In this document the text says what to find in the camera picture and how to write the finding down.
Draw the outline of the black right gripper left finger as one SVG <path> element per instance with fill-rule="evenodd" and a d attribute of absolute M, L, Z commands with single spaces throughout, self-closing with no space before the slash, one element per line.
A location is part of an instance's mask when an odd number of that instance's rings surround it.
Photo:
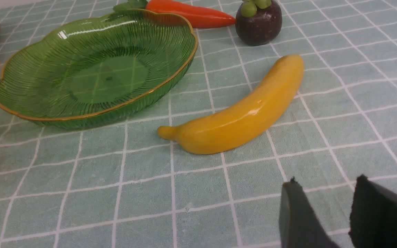
<path fill-rule="evenodd" d="M 294 177 L 281 188 L 279 230 L 282 248 L 337 248 Z"/>

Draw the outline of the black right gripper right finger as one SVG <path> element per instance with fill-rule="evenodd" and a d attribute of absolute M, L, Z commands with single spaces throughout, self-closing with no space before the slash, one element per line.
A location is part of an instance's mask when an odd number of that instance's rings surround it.
<path fill-rule="evenodd" d="M 349 219 L 355 248 L 397 248 L 397 193 L 358 176 Z"/>

